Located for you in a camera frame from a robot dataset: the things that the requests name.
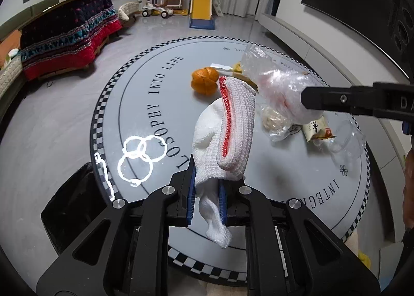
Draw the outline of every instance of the pillow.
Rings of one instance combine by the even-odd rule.
[[[2,43],[0,43],[0,66],[4,65],[6,56],[12,49],[20,49],[20,37],[21,32],[15,30]]]

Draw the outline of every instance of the food wrapper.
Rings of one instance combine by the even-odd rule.
[[[322,116],[322,111],[308,110],[301,102],[301,93],[307,86],[320,85],[312,75],[286,70],[255,44],[246,46],[241,69],[257,84],[267,104],[291,123],[302,125]]]
[[[283,141],[289,136],[292,123],[286,117],[265,103],[256,104],[256,111],[260,114],[263,127],[273,143]]]
[[[302,131],[308,142],[312,139],[329,139],[335,137],[330,127],[328,127],[324,116],[315,121],[311,121],[308,124],[302,125]]]

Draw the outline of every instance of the ride-on toy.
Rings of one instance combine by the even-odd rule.
[[[154,5],[152,0],[146,0],[145,5],[142,6],[142,16],[149,17],[153,11],[158,11],[161,14],[161,17],[168,18],[170,15],[174,14],[174,11],[170,8],[163,8],[162,5]]]

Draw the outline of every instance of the cushion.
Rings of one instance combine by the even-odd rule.
[[[139,11],[139,3],[138,1],[132,1],[129,3],[125,3],[118,9],[118,17],[121,20],[128,21],[129,15],[132,13],[136,13]]]
[[[142,0],[114,0],[113,3],[113,7],[115,7],[116,10],[118,10],[122,5],[126,4],[126,3],[130,3],[130,2],[138,2],[138,3],[142,3]]]
[[[21,74],[23,66],[21,65],[20,54],[0,71],[0,98],[6,93],[13,81]]]
[[[12,49],[20,49],[20,37],[21,32],[15,30],[0,44],[0,67],[3,67],[6,56]]]
[[[5,39],[11,32],[19,28],[24,22],[28,21],[32,17],[30,8],[26,8],[23,11],[17,13],[15,16],[7,20],[0,26],[0,40]]]

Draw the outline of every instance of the plastic bag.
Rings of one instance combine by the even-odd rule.
[[[289,136],[291,121],[274,111],[265,103],[256,104],[256,110],[262,118],[263,127],[266,129],[272,142],[283,141]]]
[[[311,75],[282,70],[258,45],[249,44],[241,58],[243,73],[256,85],[259,94],[293,124],[307,124],[322,116],[320,110],[308,110],[301,103],[302,90],[318,86]]]

